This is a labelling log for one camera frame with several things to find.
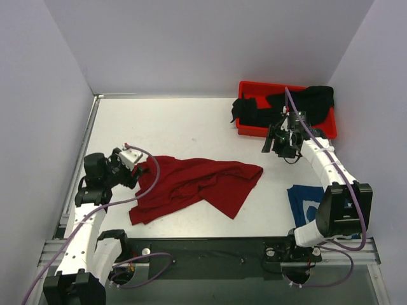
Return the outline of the red t shirt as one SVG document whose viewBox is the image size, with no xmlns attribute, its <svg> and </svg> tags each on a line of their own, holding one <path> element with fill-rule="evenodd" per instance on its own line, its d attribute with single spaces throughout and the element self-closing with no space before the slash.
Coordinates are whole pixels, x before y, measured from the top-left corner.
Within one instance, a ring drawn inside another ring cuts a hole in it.
<svg viewBox="0 0 407 305">
<path fill-rule="evenodd" d="M 146 191 L 155 181 L 155 161 L 160 167 L 158 182 L 129 211 L 133 225 L 148 224 L 202 200 L 234 219 L 263 174 L 262 167 L 238 161 L 148 157 L 140 164 L 143 174 L 136 195 Z"/>
</svg>

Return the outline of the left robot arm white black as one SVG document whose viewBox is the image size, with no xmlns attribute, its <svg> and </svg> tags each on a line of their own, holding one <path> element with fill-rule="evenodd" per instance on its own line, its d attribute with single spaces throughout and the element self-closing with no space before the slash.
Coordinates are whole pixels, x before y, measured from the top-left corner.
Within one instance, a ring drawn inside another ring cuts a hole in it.
<svg viewBox="0 0 407 305">
<path fill-rule="evenodd" d="M 64 256 L 53 276 L 46 277 L 43 293 L 48 304 L 105 304 L 105 284 L 117 262 L 129 258 L 131 246 L 124 230 L 101 232 L 113 188 L 133 189 L 142 170 L 143 153 L 129 147 L 85 156 L 85 175 L 74 198 L 74 224 Z"/>
</svg>

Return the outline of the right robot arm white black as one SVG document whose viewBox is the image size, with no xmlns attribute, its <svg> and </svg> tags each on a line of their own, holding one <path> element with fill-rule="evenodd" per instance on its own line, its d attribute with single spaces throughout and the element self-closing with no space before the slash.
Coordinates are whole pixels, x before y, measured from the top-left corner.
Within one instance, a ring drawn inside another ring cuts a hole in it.
<svg viewBox="0 0 407 305">
<path fill-rule="evenodd" d="M 360 183 L 342 165 L 324 132 L 305 122 L 305 113 L 285 110 L 270 125 L 263 153 L 273 151 L 280 158 L 303 158 L 318 176 L 324 195 L 315 219 L 293 231 L 284 253 L 298 260 L 307 248 L 332 243 L 348 251 L 360 251 L 367 240 L 373 190 Z"/>
</svg>

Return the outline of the blue folded t shirt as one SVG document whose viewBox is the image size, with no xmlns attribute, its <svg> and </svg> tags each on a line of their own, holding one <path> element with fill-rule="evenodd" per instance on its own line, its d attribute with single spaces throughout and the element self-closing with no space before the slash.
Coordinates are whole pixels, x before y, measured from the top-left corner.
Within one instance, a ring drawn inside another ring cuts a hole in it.
<svg viewBox="0 0 407 305">
<path fill-rule="evenodd" d="M 294 185 L 287 190 L 297 245 L 310 247 L 335 238 L 366 239 L 353 199 L 346 186 L 327 189 Z"/>
</svg>

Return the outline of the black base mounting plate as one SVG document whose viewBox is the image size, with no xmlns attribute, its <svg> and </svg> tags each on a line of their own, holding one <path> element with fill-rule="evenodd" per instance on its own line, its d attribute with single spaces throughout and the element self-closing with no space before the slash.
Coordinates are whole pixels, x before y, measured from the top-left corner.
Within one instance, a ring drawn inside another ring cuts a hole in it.
<svg viewBox="0 0 407 305">
<path fill-rule="evenodd" d="M 135 257 L 148 265 L 148 278 L 160 280 L 278 280 L 282 272 L 304 274 L 321 253 L 292 238 L 130 238 L 117 261 Z"/>
</svg>

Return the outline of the aluminium frame rail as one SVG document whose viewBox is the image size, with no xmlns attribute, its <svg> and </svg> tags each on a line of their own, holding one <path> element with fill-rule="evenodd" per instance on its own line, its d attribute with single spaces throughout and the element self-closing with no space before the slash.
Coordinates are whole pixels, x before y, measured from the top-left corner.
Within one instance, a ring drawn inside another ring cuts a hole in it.
<svg viewBox="0 0 407 305">
<path fill-rule="evenodd" d="M 99 107 L 110 106 L 113 112 L 124 111 L 124 101 L 130 99 L 126 96 L 112 95 L 94 97 L 58 226 L 59 229 L 64 230 L 64 235 L 61 238 L 54 238 L 45 242 L 38 268 L 47 270 L 51 266 L 62 265 L 63 270 L 70 270 L 75 273 L 77 269 L 88 269 L 91 266 L 93 254 L 89 254 L 88 251 L 92 251 L 93 247 L 96 246 L 97 233 L 106 212 L 99 210 L 94 203 L 84 203 L 81 207 L 76 206 L 74 197 L 79 192 L 79 175 L 84 172 L 84 157 L 92 138 L 92 130 L 97 121 Z"/>
</svg>

